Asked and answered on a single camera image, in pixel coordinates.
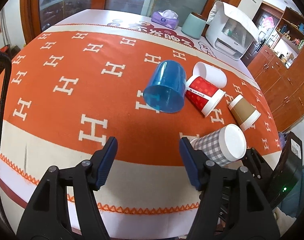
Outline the grey checked paper cup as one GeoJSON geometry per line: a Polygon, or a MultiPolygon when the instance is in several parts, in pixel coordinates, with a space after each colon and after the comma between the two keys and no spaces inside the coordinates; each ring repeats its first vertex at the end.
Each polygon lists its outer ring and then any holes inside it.
{"type": "Polygon", "coordinates": [[[235,124],[190,141],[195,150],[201,150],[216,164],[226,166],[245,156],[247,142],[243,131],[235,124]]]}

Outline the brown sleeved paper cup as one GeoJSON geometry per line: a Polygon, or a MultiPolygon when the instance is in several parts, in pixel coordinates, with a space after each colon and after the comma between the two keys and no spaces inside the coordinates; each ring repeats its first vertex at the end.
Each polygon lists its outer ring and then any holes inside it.
{"type": "Polygon", "coordinates": [[[242,131],[250,128],[261,116],[261,113],[242,95],[236,96],[228,108],[242,131]]]}

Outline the red paper cup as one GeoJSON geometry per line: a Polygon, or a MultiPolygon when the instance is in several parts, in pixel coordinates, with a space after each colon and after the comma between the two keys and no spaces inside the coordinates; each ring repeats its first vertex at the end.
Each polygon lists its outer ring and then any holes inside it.
{"type": "Polygon", "coordinates": [[[201,76],[193,75],[186,82],[186,98],[207,117],[219,104],[225,92],[201,76]]]}

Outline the white paper cup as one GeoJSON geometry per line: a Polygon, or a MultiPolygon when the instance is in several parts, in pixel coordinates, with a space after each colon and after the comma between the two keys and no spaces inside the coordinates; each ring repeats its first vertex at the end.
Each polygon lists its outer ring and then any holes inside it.
{"type": "Polygon", "coordinates": [[[224,88],[227,84],[225,73],[210,64],[197,62],[193,67],[193,75],[201,76],[209,83],[212,83],[218,88],[224,88]]]}

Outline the blue plastic cup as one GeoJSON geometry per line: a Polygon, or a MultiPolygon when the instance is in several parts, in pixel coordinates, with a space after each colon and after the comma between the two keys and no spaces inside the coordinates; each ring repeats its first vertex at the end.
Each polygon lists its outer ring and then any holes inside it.
{"type": "Polygon", "coordinates": [[[164,113],[181,111],[185,104],[186,72],[176,61],[166,60],[157,65],[143,91],[145,102],[164,113]]]}

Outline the white countertop appliance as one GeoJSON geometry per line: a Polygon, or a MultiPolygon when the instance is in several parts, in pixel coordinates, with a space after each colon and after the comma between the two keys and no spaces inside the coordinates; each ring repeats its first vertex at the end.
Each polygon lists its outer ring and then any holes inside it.
{"type": "Polygon", "coordinates": [[[205,37],[214,49],[234,60],[241,59],[254,40],[239,22],[226,16],[214,18],[205,37]]]}

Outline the orange H-pattern tablecloth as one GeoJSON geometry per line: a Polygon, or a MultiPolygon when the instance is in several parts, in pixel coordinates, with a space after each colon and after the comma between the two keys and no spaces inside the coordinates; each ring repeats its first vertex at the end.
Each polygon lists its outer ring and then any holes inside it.
{"type": "Polygon", "coordinates": [[[281,147],[268,104],[249,77],[209,53],[163,37],[91,24],[51,27],[13,59],[0,150],[1,187],[26,206],[46,169],[72,167],[101,149],[109,137],[118,151],[108,180],[96,192],[106,212],[158,215],[196,209],[179,140],[234,123],[228,105],[244,96],[260,113],[245,131],[275,167],[281,147]],[[209,116],[189,101],[167,114],[145,103],[143,90],[164,60],[188,76],[198,62],[222,70],[225,95],[209,116]]]}

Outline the dark wooden entrance door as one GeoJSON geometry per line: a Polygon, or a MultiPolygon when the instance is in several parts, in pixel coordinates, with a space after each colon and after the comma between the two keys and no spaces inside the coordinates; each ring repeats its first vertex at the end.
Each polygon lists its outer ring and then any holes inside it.
{"type": "Polygon", "coordinates": [[[261,3],[258,11],[253,18],[255,26],[259,30],[258,38],[251,43],[241,58],[241,61],[246,67],[251,63],[264,43],[268,40],[282,15],[283,10],[266,2],[261,3]]]}

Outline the teal canister brown lid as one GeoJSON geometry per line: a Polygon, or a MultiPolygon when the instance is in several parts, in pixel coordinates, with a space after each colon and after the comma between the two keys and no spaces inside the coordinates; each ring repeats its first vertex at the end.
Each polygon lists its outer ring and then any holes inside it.
{"type": "Polygon", "coordinates": [[[207,19],[196,12],[191,12],[182,25],[181,31],[196,40],[201,38],[207,19]]]}

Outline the white cloth on appliance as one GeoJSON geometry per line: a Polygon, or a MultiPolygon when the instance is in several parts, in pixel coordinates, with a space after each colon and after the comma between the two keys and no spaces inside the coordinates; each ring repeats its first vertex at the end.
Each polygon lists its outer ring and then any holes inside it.
{"type": "Polygon", "coordinates": [[[259,29],[255,26],[253,21],[240,9],[225,2],[216,1],[209,12],[207,18],[207,24],[213,22],[214,17],[217,15],[220,9],[223,9],[224,15],[239,22],[258,42],[259,41],[259,29]]]}

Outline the purple tissue box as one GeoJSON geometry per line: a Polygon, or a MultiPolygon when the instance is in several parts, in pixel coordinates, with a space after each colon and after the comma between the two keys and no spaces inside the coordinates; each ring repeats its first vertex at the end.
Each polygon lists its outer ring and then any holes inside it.
{"type": "Polygon", "coordinates": [[[151,21],[164,27],[175,30],[179,24],[178,14],[172,10],[155,11],[151,16],[151,21]]]}

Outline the wooden wall cabinet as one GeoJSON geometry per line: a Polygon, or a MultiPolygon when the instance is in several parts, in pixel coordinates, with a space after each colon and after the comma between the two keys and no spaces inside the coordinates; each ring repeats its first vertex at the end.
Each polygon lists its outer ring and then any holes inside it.
{"type": "Polygon", "coordinates": [[[287,7],[274,30],[276,41],[264,44],[248,69],[284,132],[304,118],[304,17],[287,7]]]}

